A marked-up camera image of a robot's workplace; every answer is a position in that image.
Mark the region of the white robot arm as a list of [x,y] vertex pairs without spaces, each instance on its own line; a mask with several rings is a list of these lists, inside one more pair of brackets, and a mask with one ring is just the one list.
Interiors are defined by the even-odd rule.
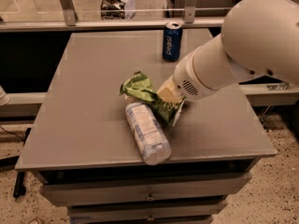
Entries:
[[299,5],[291,0],[239,2],[221,33],[185,56],[158,95],[174,104],[196,101],[262,76],[299,83]]

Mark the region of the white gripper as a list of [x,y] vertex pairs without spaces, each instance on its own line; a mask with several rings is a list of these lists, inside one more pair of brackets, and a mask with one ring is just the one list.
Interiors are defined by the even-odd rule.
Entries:
[[169,77],[157,90],[157,95],[167,103],[179,104],[184,97],[195,102],[215,93],[205,86],[195,74],[192,58],[194,52],[189,53],[176,66],[173,76]]

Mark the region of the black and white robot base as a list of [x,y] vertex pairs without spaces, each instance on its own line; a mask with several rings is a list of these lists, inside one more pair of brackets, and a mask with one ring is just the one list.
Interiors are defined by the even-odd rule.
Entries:
[[135,0],[102,0],[102,20],[128,20],[135,15]]

